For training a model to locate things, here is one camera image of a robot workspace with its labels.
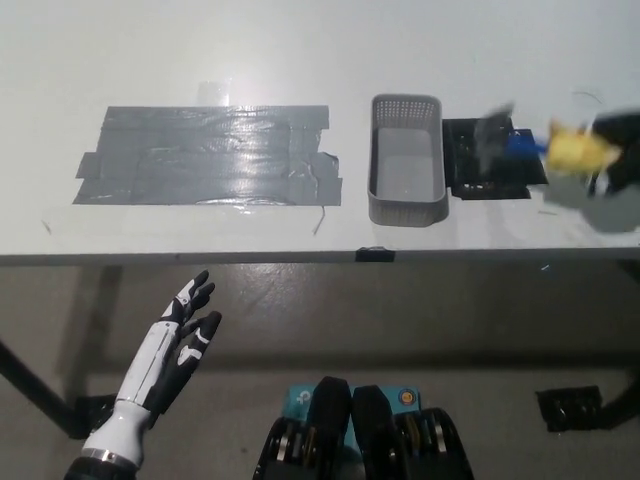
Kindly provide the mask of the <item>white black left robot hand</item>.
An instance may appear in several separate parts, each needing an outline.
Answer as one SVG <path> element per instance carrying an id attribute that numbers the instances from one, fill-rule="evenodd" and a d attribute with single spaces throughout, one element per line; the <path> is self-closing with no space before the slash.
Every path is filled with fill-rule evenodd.
<path id="1" fill-rule="evenodd" d="M 204 270 L 173 297 L 154 322 L 126 372 L 111 416 L 85 441 L 81 455 L 137 471 L 143 439 L 198 368 L 222 320 L 212 311 L 196 319 L 215 289 Z"/>

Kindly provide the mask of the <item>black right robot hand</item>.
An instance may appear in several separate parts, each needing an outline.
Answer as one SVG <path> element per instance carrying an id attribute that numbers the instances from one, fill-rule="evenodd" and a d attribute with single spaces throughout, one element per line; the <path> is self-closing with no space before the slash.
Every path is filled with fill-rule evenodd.
<path id="1" fill-rule="evenodd" d="M 639 110 L 599 115 L 591 132 L 618 147 L 620 154 L 610 166 L 587 177 L 587 195 L 613 196 L 631 187 L 639 188 Z"/>

